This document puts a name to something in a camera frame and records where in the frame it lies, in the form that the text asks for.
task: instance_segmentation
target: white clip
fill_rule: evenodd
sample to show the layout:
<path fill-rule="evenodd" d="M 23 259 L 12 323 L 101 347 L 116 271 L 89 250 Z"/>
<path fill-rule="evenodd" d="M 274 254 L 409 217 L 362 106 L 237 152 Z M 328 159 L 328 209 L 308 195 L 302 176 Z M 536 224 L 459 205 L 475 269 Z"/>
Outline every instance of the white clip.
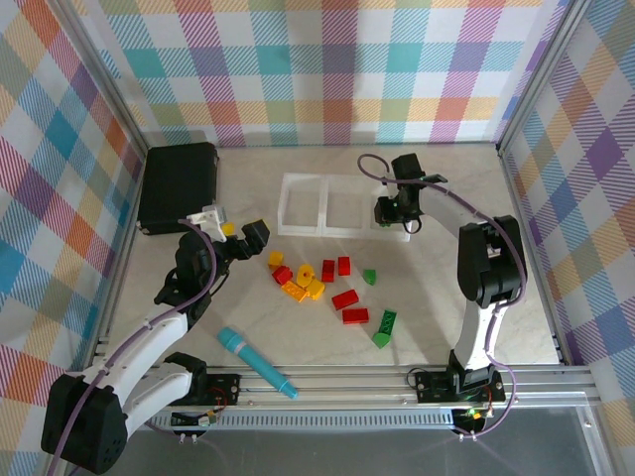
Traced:
<path fill-rule="evenodd" d="M 108 362 L 108 359 L 104 358 L 102 360 L 103 364 L 101 364 L 100 366 L 97 367 L 98 372 L 103 372 L 104 377 L 107 376 L 108 374 L 110 374 L 110 367 L 106 367 L 106 362 Z"/>
<path fill-rule="evenodd" d="M 188 215 L 188 220 L 192 225 L 199 225 L 200 230 L 207 233 L 211 241 L 220 241 L 221 243 L 227 241 L 221 227 L 227 221 L 227 215 L 222 206 L 204 206 L 201 213 Z"/>

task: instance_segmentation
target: green lego brick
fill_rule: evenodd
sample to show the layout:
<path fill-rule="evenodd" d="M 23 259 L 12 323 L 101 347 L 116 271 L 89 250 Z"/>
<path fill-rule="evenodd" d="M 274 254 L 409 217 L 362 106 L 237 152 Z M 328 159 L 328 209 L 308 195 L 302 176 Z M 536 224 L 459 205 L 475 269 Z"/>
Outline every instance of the green lego brick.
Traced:
<path fill-rule="evenodd" d="M 388 342 L 390 342 L 390 335 L 384 334 L 383 332 L 377 332 L 373 335 L 373 342 L 380 349 L 384 348 Z"/>
<path fill-rule="evenodd" d="M 375 286 L 375 282 L 377 281 L 377 273 L 375 270 L 364 270 L 363 277 L 366 283 L 370 286 Z"/>
<path fill-rule="evenodd" d="M 395 325 L 395 319 L 397 318 L 397 312 L 394 310 L 384 310 L 384 316 L 381 318 L 381 325 L 379 326 L 379 332 L 383 334 L 391 335 L 393 333 L 393 325 Z"/>

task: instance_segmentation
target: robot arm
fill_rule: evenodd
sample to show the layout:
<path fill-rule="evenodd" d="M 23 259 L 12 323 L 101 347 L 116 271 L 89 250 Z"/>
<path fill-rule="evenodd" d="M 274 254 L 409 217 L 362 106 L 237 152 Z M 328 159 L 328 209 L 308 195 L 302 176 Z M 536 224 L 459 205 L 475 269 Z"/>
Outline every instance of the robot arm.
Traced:
<path fill-rule="evenodd" d="M 225 237 L 222 232 L 221 237 L 214 236 L 211 250 L 215 259 L 199 232 L 191 231 L 180 239 L 177 266 L 166 276 L 164 287 L 155 297 L 157 306 L 143 326 L 123 340 L 126 345 L 111 349 L 102 361 L 82 372 L 66 373 L 53 383 L 42 434 L 44 451 L 55 454 L 62 444 L 63 459 L 102 474 L 117 461 L 134 431 L 165 406 L 174 401 L 208 405 L 205 362 L 176 353 L 158 368 L 151 367 L 202 317 L 212 294 L 205 292 L 196 297 L 208 289 L 209 281 L 226 278 L 234 260 L 260 254 L 269 240 L 269 230 L 262 220 L 243 226 L 242 231 L 242 240 Z M 172 311 L 176 306 L 180 311 Z M 94 388 L 81 404 L 91 385 Z M 79 413 L 64 440 L 64 429 L 77 407 Z"/>
<path fill-rule="evenodd" d="M 398 184 L 394 197 L 380 197 L 375 220 L 383 225 L 402 223 L 406 227 L 411 221 L 421 223 L 420 216 L 428 215 L 458 240 L 457 279 L 466 305 L 460 337 L 450 352 L 447 375 L 456 395 L 489 385 L 495 371 L 486 354 L 486 343 L 492 353 L 506 310 L 501 304 L 517 296 L 522 281 L 511 250 L 492 225 L 478 219 L 443 189 L 427 186 L 447 180 L 438 175 L 426 176 L 415 154 L 398 157 L 392 162 L 392 169 L 395 179 L 416 179 L 420 184 Z M 494 221 L 509 236 L 525 272 L 518 222 L 512 216 Z M 487 335 L 495 310 L 496 321 Z"/>

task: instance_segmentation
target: red lego brick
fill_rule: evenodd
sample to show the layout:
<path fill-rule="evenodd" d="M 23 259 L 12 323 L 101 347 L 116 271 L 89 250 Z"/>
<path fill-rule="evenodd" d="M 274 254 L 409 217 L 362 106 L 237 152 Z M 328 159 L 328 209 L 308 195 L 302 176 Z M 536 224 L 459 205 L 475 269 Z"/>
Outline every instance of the red lego brick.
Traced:
<path fill-rule="evenodd" d="M 294 273 L 289 269 L 289 267 L 280 266 L 278 267 L 276 271 L 274 271 L 271 274 L 271 276 L 274 277 L 274 280 L 276 280 L 276 283 L 282 286 L 294 276 Z"/>
<path fill-rule="evenodd" d="M 344 324 L 365 324 L 369 320 L 368 309 L 366 307 L 345 309 L 341 312 L 341 319 Z"/>
<path fill-rule="evenodd" d="M 348 305 L 359 302 L 359 296 L 357 295 L 355 290 L 350 290 L 346 293 L 342 293 L 341 295 L 333 296 L 332 301 L 333 305 L 335 306 L 335 310 L 340 310 L 344 309 Z"/>
<path fill-rule="evenodd" d="M 332 283 L 335 281 L 335 260 L 324 260 L 321 264 L 321 281 Z"/>
<path fill-rule="evenodd" d="M 347 256 L 337 258 L 337 273 L 340 276 L 350 276 L 350 258 Z"/>

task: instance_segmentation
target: green triangular block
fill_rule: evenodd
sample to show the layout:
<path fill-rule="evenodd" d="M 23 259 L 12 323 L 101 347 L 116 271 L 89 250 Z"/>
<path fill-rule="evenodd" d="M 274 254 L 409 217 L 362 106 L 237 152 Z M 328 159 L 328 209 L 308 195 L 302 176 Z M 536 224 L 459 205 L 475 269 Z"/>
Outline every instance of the green triangular block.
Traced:
<path fill-rule="evenodd" d="M 390 335 L 384 334 L 383 332 L 377 332 L 373 335 L 373 342 L 380 349 L 384 348 L 388 342 L 390 342 Z"/>
<path fill-rule="evenodd" d="M 375 272 L 375 270 L 364 270 L 363 278 L 364 281 L 370 286 L 375 286 L 375 281 L 377 281 L 377 273 Z"/>

